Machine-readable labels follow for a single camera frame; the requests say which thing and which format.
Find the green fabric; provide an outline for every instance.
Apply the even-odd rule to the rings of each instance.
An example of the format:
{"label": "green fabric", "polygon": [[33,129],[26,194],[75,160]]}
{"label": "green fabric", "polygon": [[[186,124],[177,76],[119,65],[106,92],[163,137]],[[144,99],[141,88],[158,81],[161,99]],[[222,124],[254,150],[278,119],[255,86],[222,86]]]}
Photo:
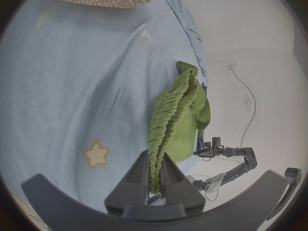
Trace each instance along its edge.
{"label": "green fabric", "polygon": [[164,153],[175,163],[192,156],[196,129],[201,136],[211,119],[209,101],[197,80],[198,69],[182,61],[176,65],[181,75],[157,99],[147,138],[150,191],[155,195],[160,193],[159,171]]}

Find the wall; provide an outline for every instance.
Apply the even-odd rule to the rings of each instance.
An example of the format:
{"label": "wall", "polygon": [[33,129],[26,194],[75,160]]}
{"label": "wall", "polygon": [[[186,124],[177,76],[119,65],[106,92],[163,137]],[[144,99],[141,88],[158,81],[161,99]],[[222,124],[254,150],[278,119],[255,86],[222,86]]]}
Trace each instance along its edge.
{"label": "wall", "polygon": [[[207,201],[205,210],[235,197],[268,169],[283,175],[287,167],[297,167],[302,169],[304,178],[308,171],[308,81],[293,54],[296,35],[287,8],[280,0],[181,1],[194,16],[210,62],[209,100],[213,111],[208,130],[210,141],[212,136],[221,136],[222,140],[229,137],[225,127],[236,132],[241,121],[237,119],[236,124],[234,117],[245,112],[240,110],[244,96],[241,99],[236,88],[232,94],[228,88],[232,81],[225,85],[228,62],[239,63],[234,67],[234,73],[251,91],[255,101],[255,114],[244,132],[242,146],[254,149],[258,166],[221,187],[217,200]],[[219,108],[218,98],[222,97],[225,99],[223,108],[215,112]],[[234,165],[235,161],[223,158],[210,162],[200,160],[187,174],[212,177]],[[264,230],[274,220],[265,222],[259,230]]]}

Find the decorative floral carving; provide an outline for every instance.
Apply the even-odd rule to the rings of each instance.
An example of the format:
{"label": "decorative floral carving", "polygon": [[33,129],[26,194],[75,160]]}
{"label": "decorative floral carving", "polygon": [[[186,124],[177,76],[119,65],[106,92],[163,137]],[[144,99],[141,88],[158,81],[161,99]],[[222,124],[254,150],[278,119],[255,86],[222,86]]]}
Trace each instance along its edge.
{"label": "decorative floral carving", "polygon": [[244,104],[246,105],[246,109],[248,110],[248,112],[250,112],[252,101],[250,100],[250,98],[247,94],[245,95]]}

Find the star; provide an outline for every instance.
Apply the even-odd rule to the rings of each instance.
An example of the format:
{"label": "star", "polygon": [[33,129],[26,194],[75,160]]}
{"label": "star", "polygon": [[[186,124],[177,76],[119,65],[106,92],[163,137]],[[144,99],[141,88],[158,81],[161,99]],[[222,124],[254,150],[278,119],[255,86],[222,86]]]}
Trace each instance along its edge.
{"label": "star", "polygon": [[101,147],[98,141],[94,141],[92,147],[84,151],[83,155],[88,160],[90,168],[95,168],[97,165],[105,165],[107,163],[107,154],[109,149]]}

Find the bed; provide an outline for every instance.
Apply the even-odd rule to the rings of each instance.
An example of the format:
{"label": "bed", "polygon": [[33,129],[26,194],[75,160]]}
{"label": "bed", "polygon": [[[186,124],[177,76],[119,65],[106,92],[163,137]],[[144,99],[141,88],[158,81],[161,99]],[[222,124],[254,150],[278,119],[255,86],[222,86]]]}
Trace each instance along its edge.
{"label": "bed", "polygon": [[[0,44],[0,172],[9,190],[27,202],[20,184],[41,173],[106,212],[104,199],[147,149],[156,99],[179,76],[179,60],[207,83],[201,38],[179,0],[135,9],[27,0]],[[90,162],[97,147],[105,155]],[[177,165],[185,173],[197,161]]]}

